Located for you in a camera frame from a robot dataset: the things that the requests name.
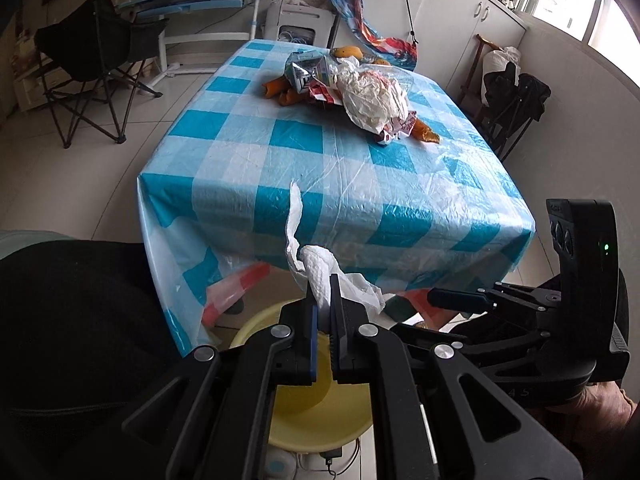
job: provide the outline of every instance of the black camping chair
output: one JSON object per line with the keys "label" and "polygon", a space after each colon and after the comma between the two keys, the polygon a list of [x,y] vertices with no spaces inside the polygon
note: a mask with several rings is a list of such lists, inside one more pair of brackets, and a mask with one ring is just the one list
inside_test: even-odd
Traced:
{"label": "black camping chair", "polygon": [[[136,89],[149,92],[154,97],[162,96],[161,92],[156,92],[141,83],[140,74],[145,61],[158,56],[158,35],[166,27],[167,21],[130,23],[117,15],[111,0],[87,0],[60,23],[40,28],[36,32],[34,40],[40,63],[38,72],[42,78],[47,104],[65,148],[71,146],[81,120],[111,137],[118,144],[127,140],[124,132]],[[43,66],[40,53],[46,54],[51,61]],[[129,72],[138,61],[141,61],[140,69],[134,76]],[[124,71],[120,67],[127,62],[130,65]],[[46,75],[58,67],[65,70],[70,79],[49,88]],[[118,122],[111,99],[115,91],[115,86],[110,85],[113,80],[131,86],[131,95],[122,126]],[[82,83],[77,94],[63,91],[63,88],[72,81]],[[104,99],[96,97],[96,91],[100,86],[104,89]],[[72,99],[75,99],[73,108],[67,103]],[[109,104],[116,136],[84,116],[86,107],[92,100]],[[56,103],[72,113],[66,137],[56,117],[54,110]]]}
{"label": "black camping chair", "polygon": [[489,104],[487,143],[500,158],[507,141],[521,129],[511,143],[503,162],[527,131],[533,120],[539,121],[545,111],[544,102],[551,95],[551,88],[529,74],[520,74],[515,84],[516,66],[509,62],[503,72],[489,72],[484,76],[486,100]]}

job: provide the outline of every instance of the metal rivet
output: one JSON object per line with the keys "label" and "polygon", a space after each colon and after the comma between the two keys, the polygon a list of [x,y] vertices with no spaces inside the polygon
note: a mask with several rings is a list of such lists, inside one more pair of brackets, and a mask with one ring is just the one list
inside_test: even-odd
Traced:
{"label": "metal rivet", "polygon": [[434,354],[436,354],[440,359],[451,359],[455,352],[453,348],[449,345],[438,345],[433,349]]}
{"label": "metal rivet", "polygon": [[358,327],[358,332],[360,332],[363,336],[373,337],[378,335],[378,327],[372,325],[371,323],[365,323],[364,325],[360,325]]}
{"label": "metal rivet", "polygon": [[271,327],[271,335],[282,339],[291,334],[291,329],[287,325],[274,325]]}
{"label": "metal rivet", "polygon": [[216,351],[210,346],[199,346],[193,353],[193,357],[196,359],[196,361],[205,363],[206,361],[211,361],[215,354]]}

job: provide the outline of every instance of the white cabinet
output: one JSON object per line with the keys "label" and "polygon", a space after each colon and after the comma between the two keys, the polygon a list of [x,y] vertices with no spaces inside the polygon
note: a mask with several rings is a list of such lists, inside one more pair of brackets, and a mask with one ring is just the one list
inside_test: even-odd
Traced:
{"label": "white cabinet", "polygon": [[[382,36],[410,41],[405,0],[363,0],[364,16]],[[418,40],[415,71],[456,99],[468,75],[481,34],[500,46],[519,46],[525,28],[496,0],[409,0]],[[343,20],[334,46],[360,45]],[[480,85],[477,70],[473,86]]]}
{"label": "white cabinet", "polygon": [[[460,86],[466,81],[476,55],[476,50],[478,49],[476,34],[480,34],[480,36],[486,40],[492,41],[499,46],[515,47],[519,46],[520,41],[524,36],[524,27],[517,23],[499,6],[500,4],[493,3],[491,1],[485,2],[482,6],[482,12],[478,17],[478,24],[466,44],[466,49],[460,57],[460,62],[458,63],[451,80],[446,86],[447,94],[449,94],[453,99],[456,99],[460,94]],[[471,82],[470,88],[479,89],[481,79],[482,64],[480,63],[474,73],[474,78]]]}

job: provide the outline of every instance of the checkered tablecloth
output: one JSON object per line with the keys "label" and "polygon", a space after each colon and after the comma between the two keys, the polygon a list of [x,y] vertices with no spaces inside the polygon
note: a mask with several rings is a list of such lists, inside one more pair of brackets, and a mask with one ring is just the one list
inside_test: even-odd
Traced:
{"label": "checkered tablecloth", "polygon": [[287,269],[289,186],[301,245],[383,292],[474,290],[504,277],[535,231],[505,169],[451,99],[413,74],[411,108],[441,143],[379,146],[341,108],[281,107],[261,84],[301,46],[254,40],[191,100],[138,179],[156,288],[182,352],[206,340],[207,287],[256,261]]}

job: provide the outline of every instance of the table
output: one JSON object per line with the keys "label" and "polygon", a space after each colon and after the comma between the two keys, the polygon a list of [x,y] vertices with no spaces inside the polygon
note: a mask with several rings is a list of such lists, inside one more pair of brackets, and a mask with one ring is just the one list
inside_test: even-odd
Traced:
{"label": "table", "polygon": [[253,40],[194,96],[138,177],[158,295],[181,352],[207,341],[218,286],[256,261],[287,269],[289,186],[300,187],[301,245],[383,292],[475,290],[519,261],[534,220],[509,175],[451,99],[413,74],[411,108],[441,138],[379,146],[339,107],[281,107],[261,83],[295,50]]}
{"label": "table", "polygon": [[116,7],[121,14],[128,14],[135,20],[148,20],[149,18],[164,18],[168,14],[195,12],[208,9],[233,9],[242,8],[254,4],[249,32],[204,32],[196,34],[182,34],[180,36],[165,36],[164,31],[158,37],[160,73],[152,79],[147,86],[153,88],[166,76],[176,74],[213,74],[216,68],[180,68],[175,63],[170,66],[166,62],[166,46],[173,43],[190,43],[192,41],[223,41],[223,40],[252,40],[255,38],[257,27],[258,8],[260,0],[131,0]]}

